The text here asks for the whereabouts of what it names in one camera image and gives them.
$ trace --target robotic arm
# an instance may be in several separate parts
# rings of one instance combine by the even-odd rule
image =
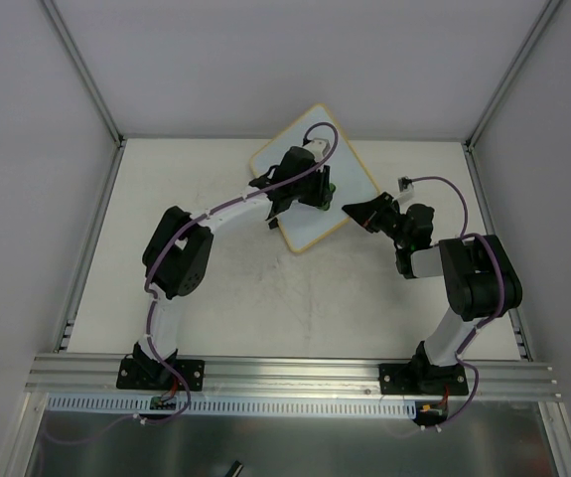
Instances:
[[[206,217],[181,234],[166,253],[164,249],[180,229],[202,214],[191,214],[177,206],[164,213],[142,257],[154,302],[149,308],[147,332],[135,344],[132,355],[122,360],[118,388],[167,389],[172,377],[161,360],[173,368],[183,367],[184,372],[193,366],[195,376],[203,374],[203,362],[179,363],[176,339],[185,297],[204,279],[214,237],[220,238],[251,222],[267,221],[273,229],[278,215],[294,201],[327,210],[336,188],[330,183],[330,167],[318,166],[329,158],[330,151],[329,141],[319,138],[291,147],[279,165],[249,182],[242,200],[206,211]],[[305,177],[286,183],[315,166],[318,168]]]
[[[400,190],[409,185],[409,179],[400,179]],[[398,202],[387,193],[366,203],[343,206],[343,210],[368,232],[384,232],[393,240],[397,270],[405,278],[444,275],[449,309],[408,363],[379,365],[381,393],[467,395],[459,355],[482,327],[521,302],[521,283],[500,240],[470,234],[431,245],[434,210],[414,204],[401,214]],[[418,415],[416,422],[434,425],[445,419]]]

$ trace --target white table surface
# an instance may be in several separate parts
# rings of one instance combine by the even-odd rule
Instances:
[[[238,195],[252,177],[249,157],[265,142],[128,140],[70,352],[132,351],[148,305],[141,255],[162,214],[173,205],[197,211]],[[352,145],[391,195],[400,176],[452,180],[468,201],[469,232],[485,231],[460,144]],[[413,202],[435,208],[434,240],[459,233],[462,207],[446,185],[416,184]],[[447,307],[443,279],[405,280],[395,269],[393,243],[382,233],[348,223],[294,254],[278,230],[257,224],[214,239],[206,278],[188,297],[178,345],[189,355],[402,359],[435,330]],[[466,357],[518,360],[507,317],[483,331]]]

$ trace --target mounting plate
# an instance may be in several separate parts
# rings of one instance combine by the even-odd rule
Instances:
[[[202,390],[206,370],[205,361],[179,359],[175,360],[173,368],[186,380],[191,392],[200,392]],[[168,373],[168,378],[163,382],[154,381],[129,355],[119,365],[115,386],[119,390],[167,391],[172,385],[173,377],[170,373]],[[184,386],[181,383],[179,383],[178,391],[184,391]]]
[[[467,396],[468,381],[466,372],[462,365],[453,368],[450,379],[439,378],[437,381],[428,383],[428,392],[424,391],[425,386],[418,386],[418,383],[409,379],[396,379],[399,374],[406,371],[406,364],[386,364],[378,365],[378,380],[380,383],[380,393],[384,396],[443,396],[448,386],[449,396]]]

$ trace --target small connector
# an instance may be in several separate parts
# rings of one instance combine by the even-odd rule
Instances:
[[[161,397],[153,397],[150,400],[149,405],[150,410],[175,410],[177,409],[177,398],[170,397],[167,400],[163,400]]]
[[[407,191],[409,187],[413,184],[413,181],[408,178],[408,176],[400,177],[397,180],[397,186],[400,192]]]

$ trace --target gray backdrop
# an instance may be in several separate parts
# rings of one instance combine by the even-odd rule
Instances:
[[[0,0],[0,448],[112,144],[38,2]]]
[[[571,417],[571,1],[480,140],[479,159],[524,317]]]
[[[60,0],[124,133],[466,138],[545,0]]]

